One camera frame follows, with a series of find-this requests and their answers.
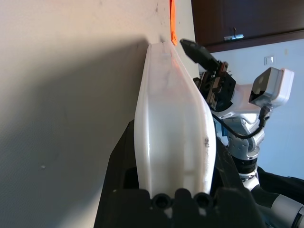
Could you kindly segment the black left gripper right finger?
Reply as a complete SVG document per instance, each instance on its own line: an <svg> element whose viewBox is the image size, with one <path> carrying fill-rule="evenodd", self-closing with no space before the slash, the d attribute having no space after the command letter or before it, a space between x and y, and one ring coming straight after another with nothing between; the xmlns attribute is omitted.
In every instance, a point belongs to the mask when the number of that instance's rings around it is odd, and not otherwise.
<svg viewBox="0 0 304 228"><path fill-rule="evenodd" d="M240 193L242 197L252 197L239 177L231 154L221 140L216 140L216 161L210 194L215 197L222 190Z"/></svg>

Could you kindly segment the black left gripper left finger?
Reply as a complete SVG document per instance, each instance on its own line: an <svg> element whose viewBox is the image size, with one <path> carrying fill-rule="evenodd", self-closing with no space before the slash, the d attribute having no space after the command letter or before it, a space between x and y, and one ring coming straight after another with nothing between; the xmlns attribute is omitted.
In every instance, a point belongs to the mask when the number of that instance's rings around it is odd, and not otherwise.
<svg viewBox="0 0 304 228"><path fill-rule="evenodd" d="M114 190L139 188L133 134L134 120L128 123L110 155L95 218L95 228L102 226L108 197Z"/></svg>

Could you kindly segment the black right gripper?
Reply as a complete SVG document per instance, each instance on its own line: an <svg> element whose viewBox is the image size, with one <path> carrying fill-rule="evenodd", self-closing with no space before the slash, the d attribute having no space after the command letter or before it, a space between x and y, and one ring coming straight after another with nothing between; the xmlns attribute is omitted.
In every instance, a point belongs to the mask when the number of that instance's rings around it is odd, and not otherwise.
<svg viewBox="0 0 304 228"><path fill-rule="evenodd" d="M228 63L218 62L205 47L191 40L181 39L185 54L205 70L200 78L193 79L212 111L225 111L232 106L236 81L227 72Z"/></svg>

